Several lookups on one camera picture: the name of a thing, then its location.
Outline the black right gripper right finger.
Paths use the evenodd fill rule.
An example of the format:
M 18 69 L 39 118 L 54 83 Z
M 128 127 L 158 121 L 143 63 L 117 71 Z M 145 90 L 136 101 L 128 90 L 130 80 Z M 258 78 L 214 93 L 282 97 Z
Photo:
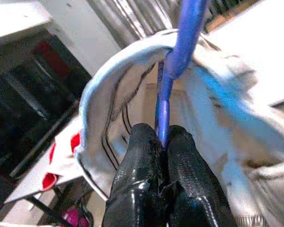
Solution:
M 171 227 L 235 227 L 222 187 L 199 154 L 192 135 L 169 127 L 169 179 L 174 187 L 168 224 Z

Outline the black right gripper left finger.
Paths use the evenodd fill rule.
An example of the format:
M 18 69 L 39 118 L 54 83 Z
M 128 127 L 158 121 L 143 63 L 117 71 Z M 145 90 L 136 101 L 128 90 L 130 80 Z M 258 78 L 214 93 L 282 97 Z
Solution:
M 104 227 L 164 227 L 166 202 L 158 163 L 160 142 L 145 123 L 132 127 L 127 152 L 114 176 L 102 220 Z

